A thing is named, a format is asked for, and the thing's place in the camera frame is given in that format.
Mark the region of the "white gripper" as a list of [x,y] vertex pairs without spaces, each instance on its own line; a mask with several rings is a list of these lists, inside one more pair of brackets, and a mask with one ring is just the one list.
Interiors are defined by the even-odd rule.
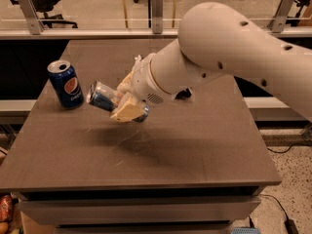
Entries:
[[141,55],[135,57],[132,70],[117,86],[117,91],[123,94],[123,97],[110,115],[112,120],[121,123],[133,121],[144,114],[145,103],[149,106],[158,106],[172,98],[160,88],[153,77],[153,57],[154,54],[149,54],[145,58]]

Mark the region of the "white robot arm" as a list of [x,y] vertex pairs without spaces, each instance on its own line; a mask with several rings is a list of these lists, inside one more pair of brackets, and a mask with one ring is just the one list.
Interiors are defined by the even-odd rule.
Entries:
[[209,2],[182,18],[177,39],[156,54],[137,58],[117,87],[122,95],[111,118],[130,122],[147,105],[224,74],[247,80],[312,120],[312,51],[264,32],[240,13]]

